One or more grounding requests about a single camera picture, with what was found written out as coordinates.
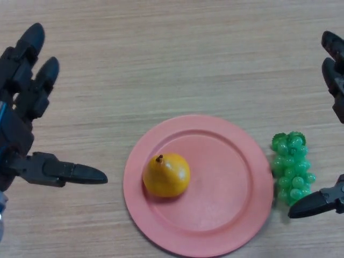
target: table surface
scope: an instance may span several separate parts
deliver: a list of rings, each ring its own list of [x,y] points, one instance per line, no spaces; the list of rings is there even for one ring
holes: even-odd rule
[[[31,151],[96,167],[106,185],[49,188],[15,180],[6,192],[0,256],[170,257],[126,211],[122,178],[136,141],[190,113],[227,119],[271,155],[275,133],[308,140],[313,189],[344,164],[344,129],[321,64],[324,30],[344,36],[342,0],[0,1],[0,49],[35,22],[46,30],[38,68],[61,73]],[[289,221],[276,207],[261,232],[230,257],[341,257],[343,217]]]

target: grape bunch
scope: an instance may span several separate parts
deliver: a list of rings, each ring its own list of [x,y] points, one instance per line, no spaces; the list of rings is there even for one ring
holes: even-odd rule
[[[276,156],[271,164],[277,183],[277,198],[289,206],[311,193],[316,176],[309,173],[306,138],[299,132],[279,133],[273,137]]]

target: plastic fruit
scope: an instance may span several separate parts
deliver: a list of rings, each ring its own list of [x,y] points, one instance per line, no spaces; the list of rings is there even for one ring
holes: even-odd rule
[[[149,161],[143,181],[147,191],[156,197],[177,197],[187,189],[190,168],[179,154],[156,155]]]
[[[306,158],[306,138],[300,132],[278,133],[271,147],[276,153],[271,168],[276,178],[277,197],[291,206],[309,195],[311,184],[316,181],[316,176],[308,172],[311,164]]]

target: grape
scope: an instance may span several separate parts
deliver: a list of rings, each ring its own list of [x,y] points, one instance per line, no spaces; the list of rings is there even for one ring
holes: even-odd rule
[[[283,176],[278,180],[278,185],[281,188],[288,188],[291,185],[291,181],[289,178]]]
[[[294,166],[294,164],[295,164],[295,160],[294,160],[293,157],[287,156],[287,157],[284,159],[284,165],[285,165],[286,167],[292,167],[292,166]]]
[[[298,154],[300,156],[306,157],[308,154],[308,147],[307,146],[301,146],[300,149],[298,150]]]
[[[296,175],[304,175],[307,172],[307,161],[300,161],[295,165]]]
[[[293,168],[287,168],[284,172],[284,176],[293,179],[295,177],[295,170]]]
[[[291,189],[291,191],[290,191],[290,197],[291,198],[293,198],[293,199],[295,199],[295,200],[299,200],[299,199],[301,199],[302,198],[302,192],[301,192],[301,190],[299,190],[299,189]]]
[[[298,137],[298,136],[292,137],[289,141],[288,147],[300,149],[302,146],[302,143],[303,143],[303,141],[302,141],[301,137]]]
[[[302,188],[302,195],[303,196],[307,196],[307,195],[310,195],[312,192],[311,192],[311,189],[309,187],[303,187]]]
[[[297,176],[292,180],[292,187],[297,188],[297,189],[302,189],[303,186],[304,186],[304,180],[302,177]]]
[[[283,202],[286,202],[288,200],[288,193],[286,190],[282,189],[279,191],[277,198]]]
[[[280,156],[276,157],[273,163],[271,164],[271,167],[274,171],[283,171],[284,169],[284,159]]]
[[[316,181],[316,176],[315,176],[315,174],[313,174],[313,173],[307,173],[306,174],[306,182],[308,183],[308,184],[312,184],[312,183],[314,183],[315,181]]]
[[[277,145],[277,153],[282,156],[286,156],[288,154],[288,146],[286,145],[285,141],[281,141]]]

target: pink plate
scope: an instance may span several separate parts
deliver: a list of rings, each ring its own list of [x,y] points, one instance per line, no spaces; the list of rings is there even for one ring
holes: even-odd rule
[[[174,200],[151,198],[142,171],[153,155],[170,152],[189,163],[189,187]],[[127,160],[123,188],[143,234],[188,257],[223,255],[247,243],[268,218],[274,195],[269,162],[254,139],[225,120],[200,115],[148,131]]]

